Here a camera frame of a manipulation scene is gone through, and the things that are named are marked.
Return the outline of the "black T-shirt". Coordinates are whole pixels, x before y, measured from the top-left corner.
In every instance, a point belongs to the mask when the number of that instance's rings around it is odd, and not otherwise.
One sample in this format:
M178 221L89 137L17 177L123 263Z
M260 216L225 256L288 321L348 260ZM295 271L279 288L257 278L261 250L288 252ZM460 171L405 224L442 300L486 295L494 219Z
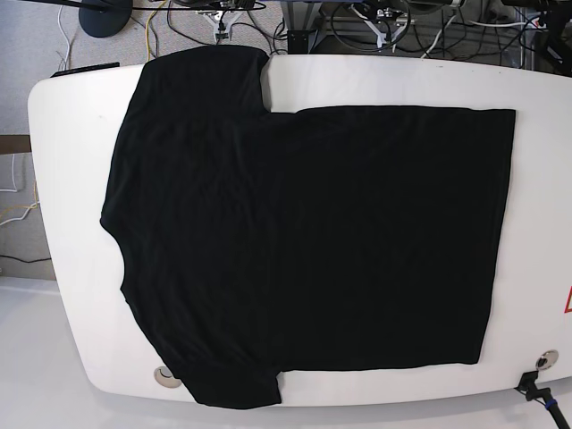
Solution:
M100 222L141 331L218 408L280 403L289 371L476 364L515 112L272 113L267 61L203 46L140 74Z

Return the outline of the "aluminium frame column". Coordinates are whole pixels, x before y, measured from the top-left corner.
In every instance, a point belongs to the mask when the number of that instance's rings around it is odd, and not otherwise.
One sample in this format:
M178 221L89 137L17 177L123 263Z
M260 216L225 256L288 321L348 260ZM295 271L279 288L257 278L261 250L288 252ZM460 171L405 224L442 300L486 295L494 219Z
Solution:
M289 55L311 54L324 38L324 1L281 1Z

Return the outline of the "red warning triangle sticker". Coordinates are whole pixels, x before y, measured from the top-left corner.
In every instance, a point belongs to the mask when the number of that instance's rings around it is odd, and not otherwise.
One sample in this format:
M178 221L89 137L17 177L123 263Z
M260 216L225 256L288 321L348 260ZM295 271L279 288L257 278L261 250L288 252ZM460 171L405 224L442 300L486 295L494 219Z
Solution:
M568 314L572 312L572 288L568 292L567 302L565 305L564 313Z

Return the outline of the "dark round stand base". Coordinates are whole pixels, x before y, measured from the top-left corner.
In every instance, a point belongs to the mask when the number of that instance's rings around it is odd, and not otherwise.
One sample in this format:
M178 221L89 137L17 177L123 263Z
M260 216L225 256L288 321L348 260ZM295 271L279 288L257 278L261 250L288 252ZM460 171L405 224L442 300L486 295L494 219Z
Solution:
M132 0L81 2L79 22L92 38L108 38L118 34L130 19Z

